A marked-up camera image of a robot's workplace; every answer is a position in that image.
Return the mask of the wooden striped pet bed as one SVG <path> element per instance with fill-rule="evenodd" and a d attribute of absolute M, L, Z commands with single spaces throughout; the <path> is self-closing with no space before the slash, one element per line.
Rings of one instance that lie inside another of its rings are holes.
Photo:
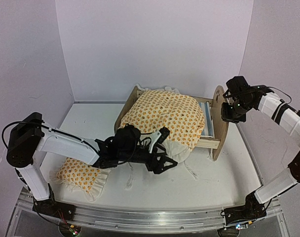
<path fill-rule="evenodd" d="M 145 89 L 141 88 L 138 84 L 133 88 L 114 124 L 114 131 L 119 129 L 121 119 L 132 108 L 144 91 Z M 195 97 L 205 115 L 205 128 L 196 146 L 209 149 L 212 161 L 218 159 L 228 132 L 228 122 L 223 121 L 221 115 L 222 103 L 227 101 L 223 97 L 224 93 L 224 88 L 219 85 L 216 87 L 212 99 Z"/>

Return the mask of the duck print mattress cushion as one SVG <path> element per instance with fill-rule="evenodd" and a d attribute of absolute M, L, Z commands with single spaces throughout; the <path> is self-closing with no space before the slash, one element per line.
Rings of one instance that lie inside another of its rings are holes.
<path fill-rule="evenodd" d="M 190 156 L 205 128 L 205 116 L 197 100 L 178 90 L 144 89 L 135 102 L 126 105 L 128 111 L 115 128 L 130 124 L 146 134 L 167 127 L 170 135 L 162 145 L 167 156 L 178 163 Z"/>

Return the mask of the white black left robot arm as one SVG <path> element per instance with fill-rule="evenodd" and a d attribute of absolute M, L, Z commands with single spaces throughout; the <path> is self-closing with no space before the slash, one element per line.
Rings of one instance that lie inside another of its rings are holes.
<path fill-rule="evenodd" d="M 8 124 L 6 129 L 10 130 L 9 138 L 3 139 L 6 160 L 31 191 L 33 211 L 40 217 L 71 221 L 75 206 L 55 199 L 34 158 L 37 152 L 55 158 L 54 178 L 58 182 L 71 184 L 88 194 L 103 187 L 112 168 L 128 162 L 144 164 L 154 174 L 177 166 L 162 145 L 170 134 L 166 127 L 142 133 L 127 124 L 106 140 L 88 139 L 53 128 L 43 121 L 40 113 L 34 112 L 22 121 Z"/>

